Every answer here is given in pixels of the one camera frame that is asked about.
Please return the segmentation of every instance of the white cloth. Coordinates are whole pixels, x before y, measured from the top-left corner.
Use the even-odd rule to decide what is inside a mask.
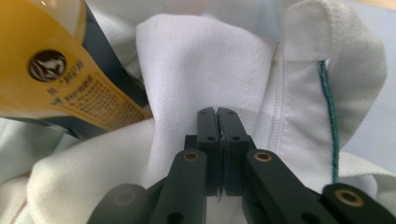
[[[258,147],[273,150],[305,185],[321,191],[331,182],[332,139],[318,61],[329,64],[342,145],[358,129],[385,80],[381,42],[350,7],[338,2],[285,1],[281,45],[270,38],[276,35],[262,35],[276,30],[258,26],[261,1],[89,4],[121,61],[131,71],[138,71],[139,64],[154,119],[82,143],[41,131],[49,132],[52,144],[43,148],[56,150],[30,163],[18,160],[31,151],[46,151],[28,144],[43,135],[34,130],[23,135],[27,144],[18,159],[0,157],[18,170],[6,173],[7,182],[2,182],[0,196],[14,196],[0,198],[0,223],[85,223],[111,188],[121,183],[151,186],[167,174],[184,136],[195,133],[197,111],[207,106],[235,110]],[[158,13],[190,16],[151,17]],[[139,63],[132,62],[135,50]],[[17,148],[22,139],[16,130],[25,125],[8,125],[9,131],[1,132],[0,153]],[[27,184],[26,179],[10,180],[34,161]],[[340,176],[375,175],[377,199],[396,214],[393,174],[348,153],[341,154],[340,164]],[[238,198],[210,198],[207,208],[206,223],[246,223]]]

